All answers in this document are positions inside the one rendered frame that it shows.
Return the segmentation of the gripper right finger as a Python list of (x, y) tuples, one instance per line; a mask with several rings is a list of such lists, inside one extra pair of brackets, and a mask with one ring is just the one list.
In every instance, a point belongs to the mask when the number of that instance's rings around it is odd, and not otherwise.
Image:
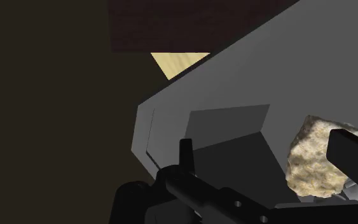
[(358, 184), (358, 136), (345, 129), (329, 133), (326, 157), (335, 167)]

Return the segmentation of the grey table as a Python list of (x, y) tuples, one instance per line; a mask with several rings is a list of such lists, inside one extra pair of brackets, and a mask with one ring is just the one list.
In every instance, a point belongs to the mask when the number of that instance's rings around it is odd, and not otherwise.
[(155, 176), (188, 137), (208, 184), (304, 202), (285, 173), (309, 115), (358, 128), (358, 0), (299, 0), (172, 80), (139, 104), (132, 152)]

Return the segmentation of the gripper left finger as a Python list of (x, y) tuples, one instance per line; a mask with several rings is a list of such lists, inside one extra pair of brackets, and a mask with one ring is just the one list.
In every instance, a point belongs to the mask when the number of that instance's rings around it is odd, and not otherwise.
[(202, 224), (273, 224), (265, 206), (231, 188), (217, 189), (195, 176), (191, 139), (179, 141), (179, 163), (158, 173), (166, 190), (196, 211)]

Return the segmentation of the dark red robot stand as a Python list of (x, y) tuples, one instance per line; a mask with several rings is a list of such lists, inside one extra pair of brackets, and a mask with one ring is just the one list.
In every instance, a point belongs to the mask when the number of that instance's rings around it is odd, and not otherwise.
[(299, 0), (107, 0), (114, 52), (212, 52)]

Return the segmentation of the beige rough rock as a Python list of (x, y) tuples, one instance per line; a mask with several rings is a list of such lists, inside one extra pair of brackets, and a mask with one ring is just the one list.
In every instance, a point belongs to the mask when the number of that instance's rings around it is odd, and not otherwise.
[(349, 123), (308, 115), (290, 144), (286, 181), (296, 195), (330, 198), (342, 192), (348, 176), (326, 157), (333, 129), (345, 129), (358, 137), (358, 128)]

